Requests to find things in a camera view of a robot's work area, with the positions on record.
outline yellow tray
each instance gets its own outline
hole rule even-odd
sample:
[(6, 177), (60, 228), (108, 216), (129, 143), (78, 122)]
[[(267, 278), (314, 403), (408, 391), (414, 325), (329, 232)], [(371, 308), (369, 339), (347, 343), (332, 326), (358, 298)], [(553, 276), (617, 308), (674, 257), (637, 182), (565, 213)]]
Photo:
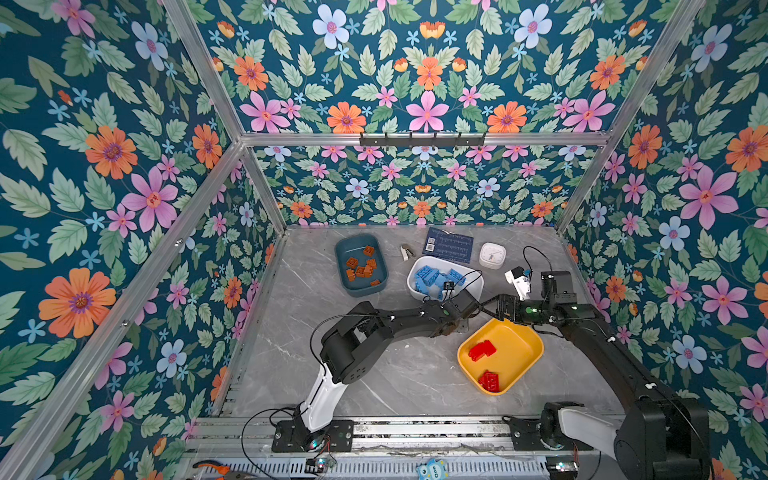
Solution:
[[(496, 353), (473, 362), (469, 357), (469, 350), (486, 340), (491, 340), (496, 347)], [(464, 374), (481, 392), (488, 395), (504, 395), (543, 354), (544, 343), (532, 328), (491, 319), (462, 343), (458, 348), (457, 357)], [(498, 374), (498, 393), (489, 392), (478, 383), (485, 370)]]

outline white clock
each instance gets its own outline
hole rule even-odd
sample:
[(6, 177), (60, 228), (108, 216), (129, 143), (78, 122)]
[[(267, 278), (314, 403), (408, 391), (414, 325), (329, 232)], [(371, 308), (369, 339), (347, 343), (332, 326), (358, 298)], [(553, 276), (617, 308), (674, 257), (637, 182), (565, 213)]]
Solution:
[(498, 270), (506, 257), (507, 250), (496, 243), (484, 243), (480, 249), (480, 264), (486, 268)]

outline teal bowl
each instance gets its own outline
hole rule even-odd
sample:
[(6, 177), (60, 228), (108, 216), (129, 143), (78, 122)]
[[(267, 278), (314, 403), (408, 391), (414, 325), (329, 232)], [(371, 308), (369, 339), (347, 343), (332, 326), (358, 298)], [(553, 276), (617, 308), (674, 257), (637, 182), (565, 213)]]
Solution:
[[(371, 246), (376, 249), (373, 252), (372, 257), (368, 257), (362, 251)], [(365, 266), (368, 259), (373, 258), (376, 261), (376, 268), (373, 271), (373, 275), (368, 278), (355, 278), (355, 281), (350, 282), (346, 277), (346, 271), (348, 266), (346, 261), (350, 257), (354, 257), (358, 260), (359, 265)], [(384, 263), (384, 256), (379, 248), (379, 241), (373, 235), (369, 233), (362, 233), (355, 235), (354, 237), (345, 238), (336, 244), (336, 265), (339, 267), (339, 278), (341, 284), (346, 292), (354, 297), (373, 295), (374, 293), (384, 290), (386, 286), (386, 280), (389, 274), (387, 273), (386, 264)], [(378, 280), (381, 282), (379, 285), (371, 286), (371, 282)]]

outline orange flower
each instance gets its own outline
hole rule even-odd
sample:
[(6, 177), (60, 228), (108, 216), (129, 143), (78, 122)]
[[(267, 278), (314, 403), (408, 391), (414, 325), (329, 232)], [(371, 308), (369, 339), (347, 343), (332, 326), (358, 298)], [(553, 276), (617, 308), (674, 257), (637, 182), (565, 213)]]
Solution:
[(416, 215), (419, 215), (421, 218), (426, 217), (429, 215), (429, 204), (426, 202), (418, 202), (415, 207), (413, 207), (413, 213)]
[(219, 134), (205, 125), (197, 125), (194, 128), (195, 136), (192, 137), (192, 146), (197, 149), (197, 159), (207, 168), (213, 168), (219, 163), (221, 157), (221, 145)]
[(423, 22), (419, 25), (419, 31), (424, 38), (440, 38), (445, 33), (445, 24), (443, 22)]
[(528, 121), (528, 117), (523, 117), (527, 112), (528, 110), (523, 105), (518, 106), (516, 101), (508, 102), (506, 108), (499, 105), (494, 109), (494, 114), (488, 117), (488, 125), (491, 126), (488, 131), (492, 134), (517, 133)]
[(534, 205), (532, 214), (534, 217), (546, 217), (552, 213), (552, 209), (554, 209), (554, 204), (551, 201), (544, 200), (540, 204)]
[(219, 22), (216, 25), (219, 26), (219, 31), (223, 33), (225, 37), (232, 38), (235, 36), (235, 27), (233, 27), (231, 23)]
[(395, 70), (399, 72), (404, 72), (408, 70), (408, 61), (404, 58), (400, 58), (398, 61), (395, 62)]
[(736, 476), (733, 474), (733, 472), (728, 468), (725, 468), (725, 465), (723, 465), (723, 463), (717, 458), (712, 458), (712, 466), (715, 471), (714, 480), (736, 480)]
[(99, 135), (88, 135), (85, 144), (89, 146), (85, 157), (96, 164), (96, 171), (105, 177), (110, 174), (115, 180), (120, 180), (124, 174), (133, 171), (131, 165), (138, 163), (134, 141), (125, 138), (125, 132), (115, 127), (114, 130), (106, 125), (98, 128)]
[(569, 243), (568, 251), (571, 252), (571, 257), (574, 257), (574, 262), (578, 263), (578, 250), (576, 250), (576, 247)]
[(272, 243), (266, 248), (266, 256), (264, 257), (264, 263), (266, 265), (270, 264), (270, 260), (272, 260), (272, 254), (275, 253), (275, 244)]
[(467, 69), (467, 62), (463, 58), (456, 57), (453, 59), (453, 63), (451, 63), (451, 68), (456, 72), (464, 71)]
[(629, 147), (631, 159), (629, 163), (633, 167), (644, 169), (648, 164), (656, 161), (659, 154), (656, 149), (661, 148), (661, 137), (659, 137), (659, 127), (646, 125), (632, 137), (632, 145)]
[(419, 76), (416, 79), (419, 85), (423, 86), (425, 90), (432, 90), (435, 85), (440, 84), (442, 67), (438, 65), (437, 58), (427, 57), (416, 69), (416, 74)]
[(160, 440), (157, 440), (157, 443), (154, 444), (154, 447), (152, 448), (152, 455), (158, 456), (165, 452), (165, 445), (168, 444), (168, 437), (163, 437)]
[(214, 389), (210, 391), (210, 401), (216, 402), (216, 398), (219, 396), (221, 390), (221, 384), (224, 383), (224, 379), (227, 377), (227, 367), (221, 367), (221, 370), (216, 374), (214, 378)]
[(312, 216), (312, 208), (304, 202), (293, 202), (290, 209), (298, 218), (309, 218)]
[(243, 283), (236, 276), (230, 278), (227, 286), (224, 287), (224, 305), (228, 308), (237, 306), (240, 301), (240, 294), (243, 292)]
[(357, 105), (349, 106), (345, 101), (339, 102), (339, 106), (333, 105), (328, 113), (328, 126), (333, 127), (334, 134), (361, 134), (362, 127), (366, 124), (366, 118), (360, 115), (361, 110)]
[(768, 161), (768, 126), (757, 125), (757, 129), (745, 128), (739, 132), (739, 137), (734, 138), (728, 144), (730, 153), (725, 156), (725, 161), (733, 165), (733, 169), (741, 172), (746, 168), (748, 172), (754, 172), (760, 168), (761, 161)]
[(114, 288), (105, 288), (109, 279), (102, 272), (94, 273), (87, 268), (69, 270), (69, 281), (57, 276), (45, 286), (45, 292), (54, 299), (46, 299), (38, 305), (40, 320), (52, 320), (48, 331), (63, 338), (72, 331), (74, 337), (82, 338), (94, 332), (94, 323), (109, 313), (105, 305), (114, 303)]
[(624, 294), (627, 292), (627, 286), (624, 285), (624, 279), (612, 276), (608, 280), (605, 292), (608, 294), (608, 298), (614, 302), (619, 303), (622, 301), (624, 299)]
[(619, 81), (619, 75), (624, 73), (625, 67), (623, 55), (618, 58), (616, 58), (616, 55), (611, 55), (605, 61), (601, 61), (589, 77), (592, 80), (592, 88), (595, 90), (598, 88), (605, 90), (610, 87)]
[(645, 20), (638, 20), (633, 23), (632, 26), (629, 27), (629, 36), (632, 38), (637, 37), (643, 30), (645, 30), (645, 25), (648, 25), (648, 22)]
[[(768, 272), (763, 274), (763, 280), (768, 282)], [(758, 300), (765, 300), (760, 304), (760, 311), (768, 318), (768, 285), (765, 283), (758, 283), (755, 285), (755, 298)]]
[(254, 91), (266, 89), (270, 78), (264, 73), (264, 66), (260, 61), (254, 62), (253, 57), (238, 57), (235, 63), (235, 74), (240, 76), (238, 80), (241, 84), (248, 85), (248, 88)]

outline orange pliers handle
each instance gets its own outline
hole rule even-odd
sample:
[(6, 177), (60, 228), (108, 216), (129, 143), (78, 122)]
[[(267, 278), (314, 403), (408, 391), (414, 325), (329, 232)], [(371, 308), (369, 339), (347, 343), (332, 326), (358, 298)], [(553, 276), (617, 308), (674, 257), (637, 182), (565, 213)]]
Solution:
[(203, 460), (202, 462), (197, 462), (194, 465), (192, 465), (192, 468), (200, 468), (200, 467), (211, 467), (212, 469), (219, 472), (222, 476), (220, 478), (217, 478), (217, 480), (224, 480), (224, 475), (230, 472), (230, 468), (221, 465), (216, 460)]

